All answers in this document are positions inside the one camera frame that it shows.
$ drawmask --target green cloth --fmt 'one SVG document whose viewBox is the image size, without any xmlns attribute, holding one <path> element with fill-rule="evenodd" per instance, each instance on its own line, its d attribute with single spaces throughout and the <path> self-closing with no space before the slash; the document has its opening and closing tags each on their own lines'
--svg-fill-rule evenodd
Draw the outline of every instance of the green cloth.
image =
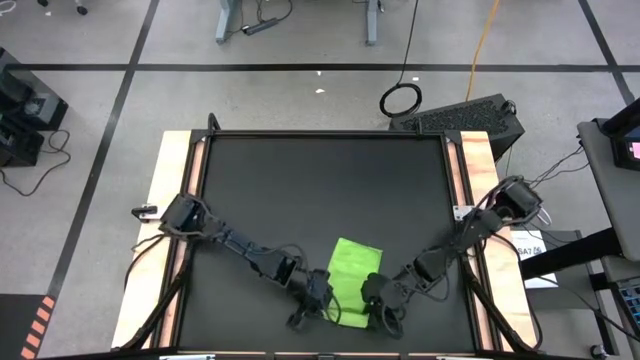
<svg viewBox="0 0 640 360">
<path fill-rule="evenodd" d="M 377 273 L 382 260 L 382 250 L 340 238 L 329 262 L 329 284 L 340 303 L 342 314 L 340 325 L 365 328 L 369 315 L 363 314 L 365 303 L 360 289 L 370 273 Z M 338 318 L 338 308 L 334 301 L 329 306 L 329 316 Z"/>
</svg>

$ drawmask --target electrical wire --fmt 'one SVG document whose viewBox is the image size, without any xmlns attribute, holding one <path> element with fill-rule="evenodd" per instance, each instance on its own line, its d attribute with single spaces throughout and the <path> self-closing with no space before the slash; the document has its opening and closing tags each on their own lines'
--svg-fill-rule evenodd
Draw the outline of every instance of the electrical wire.
<svg viewBox="0 0 640 360">
<path fill-rule="evenodd" d="M 265 20 L 262 18 L 262 2 L 264 0 L 256 0 L 256 4 L 258 4 L 258 9 L 256 10 L 256 17 L 258 18 L 258 22 L 263 23 L 265 22 Z M 278 21 L 282 21 L 286 18 L 289 17 L 289 15 L 291 15 L 291 13 L 293 12 L 293 1 L 292 0 L 288 0 L 289 1 L 289 11 L 281 18 L 276 18 Z"/>
<path fill-rule="evenodd" d="M 416 24 L 416 13 L 418 12 L 418 1 L 415 1 L 415 5 L 413 6 L 413 15 L 411 16 L 411 28 L 409 30 L 409 40 L 407 41 L 407 50 L 404 52 L 404 60 L 402 61 L 402 71 L 400 72 L 400 78 L 398 79 L 397 85 L 400 85 L 402 81 L 402 77 L 404 76 L 404 70 L 407 67 L 407 60 L 409 59 L 409 50 L 411 49 L 411 39 L 413 39 L 413 27 Z"/>
<path fill-rule="evenodd" d="M 394 86 L 392 86 L 389 90 L 387 90 L 384 94 L 382 94 L 382 98 L 380 98 L 380 103 L 378 104 L 378 106 L 380 107 L 380 111 L 390 118 L 411 115 L 414 112 L 418 111 L 418 109 L 420 108 L 420 104 L 422 104 L 422 90 L 420 90 L 420 87 L 412 83 L 402 83 L 402 78 L 404 77 L 404 71 L 407 67 L 407 59 L 409 58 L 409 50 L 411 49 L 411 39 L 413 39 L 413 28 L 416 24 L 416 14 L 418 12 L 419 1 L 420 0 L 415 0 L 415 5 L 413 7 L 413 15 L 411 17 L 411 28 L 409 30 L 409 40 L 407 41 L 407 50 L 404 53 L 404 61 L 402 62 L 402 71 L 400 71 L 400 78 L 398 79 L 398 82 Z M 402 88 L 412 89 L 416 93 L 416 101 L 409 109 L 400 111 L 397 113 L 392 113 L 388 111 L 386 108 L 387 97 L 389 97 L 389 95 L 391 95 L 391 93 L 393 93 L 394 91 Z"/>
<path fill-rule="evenodd" d="M 164 238 L 166 237 L 165 234 L 158 234 L 158 235 L 154 235 L 148 239 L 144 239 L 142 241 L 140 241 L 138 243 L 138 245 L 134 246 L 132 249 L 136 249 L 139 245 L 149 242 L 149 241 L 153 241 L 151 243 L 151 245 L 147 246 L 146 249 L 142 250 L 136 257 L 133 258 L 133 261 L 131 262 L 131 264 L 129 264 L 129 267 L 127 268 L 127 272 L 124 275 L 124 288 L 127 288 L 127 283 L 129 282 L 129 275 L 131 275 L 131 271 L 133 270 L 133 268 L 135 267 L 136 263 L 138 262 L 138 260 L 140 260 L 144 254 L 148 253 L 149 251 L 151 251 L 151 249 L 153 249 L 154 247 L 156 247 L 156 245 L 158 245 Z"/>
<path fill-rule="evenodd" d="M 140 241 L 139 243 L 133 245 L 131 247 L 131 251 L 136 251 L 136 249 L 139 248 L 140 246 L 142 246 L 143 244 L 146 244 L 149 241 L 158 240 L 159 238 L 164 237 L 164 236 L 165 236 L 164 234 L 158 234 L 158 235 L 152 236 L 152 237 L 150 237 L 148 239 L 144 239 L 144 240 Z"/>
<path fill-rule="evenodd" d="M 430 294 L 430 291 L 433 290 L 435 285 L 431 286 L 428 290 L 420 290 L 420 289 L 415 289 L 415 288 L 408 289 L 408 290 L 409 290 L 409 292 L 420 294 L 422 296 L 426 296 L 426 297 L 428 297 L 429 299 L 431 299 L 431 300 L 433 300 L 435 302 L 443 303 L 443 302 L 447 301 L 447 299 L 449 298 L 449 292 L 451 291 L 451 284 L 449 283 L 449 271 L 445 270 L 444 275 L 442 275 L 439 278 L 439 280 L 434 281 L 434 283 L 437 285 L 440 282 L 440 279 L 442 279 L 442 278 L 444 278 L 444 280 L 445 280 L 445 284 L 446 284 L 446 288 L 445 289 L 446 290 L 444 292 L 444 295 L 442 295 L 441 298 L 437 298 L 437 297 L 435 297 L 435 296 Z"/>
<path fill-rule="evenodd" d="M 53 145 L 53 143 L 51 142 L 51 139 L 53 139 L 53 137 L 56 134 L 66 134 L 67 137 L 64 139 L 64 141 L 62 142 L 62 145 L 60 147 L 57 147 L 55 145 Z M 69 139 L 71 138 L 71 133 L 69 133 L 67 130 L 56 130 L 53 133 L 51 133 L 51 135 L 49 135 L 49 139 L 47 140 L 47 143 L 49 144 L 49 147 L 53 149 L 53 151 L 49 151 L 49 150 L 40 150 L 40 152 L 45 153 L 45 154 L 58 154 L 58 153 L 62 153 L 64 155 L 66 155 L 66 159 L 63 160 L 62 162 L 58 163 L 57 165 L 54 165 L 52 167 L 50 167 L 47 171 L 45 171 L 45 173 L 40 177 L 40 180 L 38 180 L 38 182 L 36 183 L 36 186 L 33 188 L 33 190 L 29 191 L 29 192 L 23 192 L 22 190 L 20 190 L 17 186 L 11 184 L 11 182 L 9 182 L 9 180 L 7 179 L 7 174 L 4 172 L 4 170 L 0 169 L 0 175 L 2 175 L 2 182 L 7 185 L 8 187 L 10 187 L 11 189 L 13 189 L 15 192 L 17 192 L 18 194 L 20 194 L 20 196 L 23 197 L 29 197 L 33 194 L 36 193 L 36 191 L 38 191 L 38 189 L 40 188 L 40 185 L 42 185 L 42 182 L 44 181 L 44 179 L 55 169 L 64 166 L 66 164 L 68 164 L 71 161 L 71 154 L 69 154 L 66 150 L 65 147 L 67 146 L 67 143 L 69 142 Z"/>
<path fill-rule="evenodd" d="M 482 45 L 484 45 L 484 40 L 487 38 L 489 34 L 489 29 L 491 28 L 491 24 L 493 23 L 493 19 L 496 16 L 496 12 L 498 11 L 498 5 L 500 4 L 500 0 L 493 1 L 493 7 L 491 7 L 491 12 L 489 12 L 489 18 L 487 18 L 487 22 L 484 24 L 484 30 L 482 32 L 482 36 L 480 37 L 480 42 L 478 43 L 478 47 L 476 48 L 476 52 L 473 55 L 473 63 L 471 64 L 471 74 L 469 75 L 469 86 L 467 87 L 467 96 L 465 97 L 465 101 L 469 101 L 469 97 L 471 96 L 471 90 L 473 89 L 473 81 L 476 75 L 476 63 L 478 62 L 478 55 L 480 54 L 480 49 L 482 49 Z"/>
<path fill-rule="evenodd" d="M 338 317 L 335 320 L 333 320 L 329 315 L 328 310 L 325 310 L 324 315 L 327 317 L 327 319 L 329 319 L 329 321 L 331 321 L 335 325 L 340 325 L 340 319 L 342 319 L 342 306 L 340 306 L 340 302 L 338 301 L 336 294 L 334 293 L 331 294 L 331 300 L 333 300 L 333 302 L 336 304 L 336 309 L 338 310 Z"/>
<path fill-rule="evenodd" d="M 504 236 L 498 234 L 498 233 L 494 233 L 493 236 L 495 236 L 496 238 L 502 240 L 502 242 L 504 242 L 511 250 L 513 250 L 513 252 L 516 254 L 516 256 L 518 257 L 518 264 L 520 264 L 522 262 L 522 258 L 520 257 L 520 252 L 518 252 L 518 249 L 515 247 L 515 245 L 513 245 L 513 243 L 511 243 L 511 241 L 509 241 L 507 238 L 505 238 Z M 542 326 L 540 326 L 540 321 L 538 320 L 538 315 L 536 315 L 535 311 L 533 311 L 533 307 L 531 306 L 531 302 L 529 302 L 529 298 L 527 297 L 527 306 L 529 307 L 529 313 L 531 314 L 531 317 L 533 318 L 533 322 L 536 325 L 536 330 L 538 332 L 538 341 L 536 342 L 536 344 L 533 346 L 534 350 L 538 350 L 540 349 L 540 346 L 542 346 L 542 342 L 544 341 L 544 334 L 542 333 Z"/>
<path fill-rule="evenodd" d="M 513 147 L 515 144 L 511 145 L 509 148 L 509 157 L 507 158 L 507 168 L 504 171 L 504 177 L 509 176 L 509 165 L 511 165 L 511 154 L 513 153 Z"/>
<path fill-rule="evenodd" d="M 633 339 L 637 342 L 640 342 L 640 338 L 638 338 L 637 336 L 635 336 L 634 334 L 628 332 L 627 330 L 625 330 L 622 326 L 618 325 L 615 321 L 611 320 L 610 318 L 608 318 L 607 316 L 605 316 L 602 311 L 600 311 L 599 309 L 595 308 L 594 306 L 592 306 L 591 304 L 589 304 L 589 302 L 587 300 L 585 300 L 582 296 L 580 296 L 580 294 L 578 294 L 575 290 L 570 289 L 564 285 L 560 285 L 558 284 L 556 281 L 553 280 L 549 280 L 547 278 L 543 278 L 543 277 L 538 277 L 538 279 L 540 280 L 544 280 L 546 282 L 550 282 L 552 284 L 555 284 L 558 288 L 564 290 L 564 291 L 568 291 L 570 293 L 572 293 L 573 295 L 575 295 L 583 304 L 585 304 L 591 311 L 593 311 L 593 313 L 601 318 L 602 320 L 608 322 L 609 324 L 611 324 L 611 326 L 613 326 L 614 328 L 618 329 L 621 333 L 625 334 L 627 337 L 629 337 L 630 339 Z"/>
<path fill-rule="evenodd" d="M 578 172 L 578 171 L 580 171 L 580 170 L 583 170 L 583 169 L 584 169 L 584 168 L 586 168 L 587 166 L 589 166 L 589 163 L 586 163 L 586 164 L 584 164 L 584 165 L 582 165 L 581 167 L 576 168 L 576 169 L 570 169 L 570 170 L 561 170 L 561 171 L 558 171 L 557 173 L 553 174 L 553 176 L 546 177 L 546 178 L 544 178 L 543 180 L 541 180 L 541 181 L 539 181 L 538 183 L 536 183 L 536 184 L 533 186 L 533 189 L 535 189 L 538 185 L 540 185 L 541 183 L 543 183 L 543 182 L 545 182 L 545 181 L 549 181 L 549 180 L 551 180 L 551 179 L 553 179 L 553 178 L 558 177 L 558 175 L 560 175 L 560 174 L 572 173 L 572 172 Z"/>
<path fill-rule="evenodd" d="M 549 169 L 542 172 L 542 174 L 538 175 L 534 180 L 526 180 L 526 182 L 529 183 L 529 186 L 531 186 L 532 189 L 535 189 L 535 187 L 537 187 L 541 182 L 546 181 L 547 177 L 549 177 L 555 169 L 557 169 L 560 165 L 562 165 L 563 162 L 583 152 L 584 152 L 584 148 L 582 147 L 582 145 L 578 146 L 578 148 L 575 151 L 573 151 L 569 155 L 566 155 L 562 159 L 558 160 L 555 164 L 551 165 Z"/>
</svg>

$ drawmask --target metal bracket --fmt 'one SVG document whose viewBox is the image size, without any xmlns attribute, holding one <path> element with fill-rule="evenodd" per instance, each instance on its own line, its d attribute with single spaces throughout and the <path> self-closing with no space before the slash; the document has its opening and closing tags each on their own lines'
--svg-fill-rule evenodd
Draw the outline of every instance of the metal bracket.
<svg viewBox="0 0 640 360">
<path fill-rule="evenodd" d="M 464 219 L 464 217 L 467 216 L 467 214 L 470 213 L 471 210 L 473 210 L 473 208 L 475 208 L 475 206 L 471 206 L 471 205 L 458 206 L 458 205 L 455 205 L 453 207 L 453 218 L 456 221 L 462 221 Z"/>
</svg>

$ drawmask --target desk leg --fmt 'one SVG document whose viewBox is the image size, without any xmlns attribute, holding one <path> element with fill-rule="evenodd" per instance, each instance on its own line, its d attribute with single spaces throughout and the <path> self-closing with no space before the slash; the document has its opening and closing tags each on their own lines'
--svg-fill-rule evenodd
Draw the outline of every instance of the desk leg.
<svg viewBox="0 0 640 360">
<path fill-rule="evenodd" d="M 522 278 L 528 280 L 569 266 L 585 264 L 607 255 L 619 255 L 621 252 L 615 231 L 613 228 L 608 228 L 557 249 L 530 257 L 520 263 L 520 270 Z"/>
<path fill-rule="evenodd" d="M 231 16 L 234 13 L 238 0 L 220 0 L 220 17 L 218 18 L 218 29 L 216 30 L 216 42 L 222 44 L 227 40 Z"/>
<path fill-rule="evenodd" d="M 367 0 L 367 45 L 378 41 L 378 0 Z"/>
</svg>

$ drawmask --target floor tile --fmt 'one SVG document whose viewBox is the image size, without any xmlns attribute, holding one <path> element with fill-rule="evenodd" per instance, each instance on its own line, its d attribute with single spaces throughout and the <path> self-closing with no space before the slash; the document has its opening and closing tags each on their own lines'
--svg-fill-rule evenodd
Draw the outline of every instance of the floor tile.
<svg viewBox="0 0 640 360">
<path fill-rule="evenodd" d="M 128 63 L 149 0 L 19 1 L 0 17 L 0 46 L 22 63 Z"/>
<path fill-rule="evenodd" d="M 591 9 L 600 25 L 616 62 L 620 65 L 640 64 L 640 3 L 635 0 L 590 0 Z"/>
<path fill-rule="evenodd" d="M 366 46 L 365 5 L 347 0 L 294 1 L 293 13 L 273 28 L 215 42 L 220 6 L 209 0 L 160 2 L 141 62 L 144 63 L 401 63 L 413 1 L 385 0 L 378 44 Z M 285 0 L 263 6 L 264 17 L 286 13 Z M 421 2 L 409 55 L 412 63 L 469 64 L 491 0 Z M 256 4 L 244 2 L 254 24 Z M 240 28 L 236 14 L 233 30 Z M 597 43 L 573 0 L 504 0 L 479 59 L 491 64 L 603 64 Z"/>
<path fill-rule="evenodd" d="M 76 212 L 122 73 L 37 73 L 70 108 L 61 128 L 71 132 L 66 150 L 71 162 L 54 170 L 33 196 L 23 198 L 0 186 L 0 292 L 44 294 Z M 57 135 L 54 144 L 64 134 Z M 62 154 L 40 154 L 37 166 L 7 168 L 8 180 L 32 189 L 42 174 L 64 160 Z"/>
</svg>

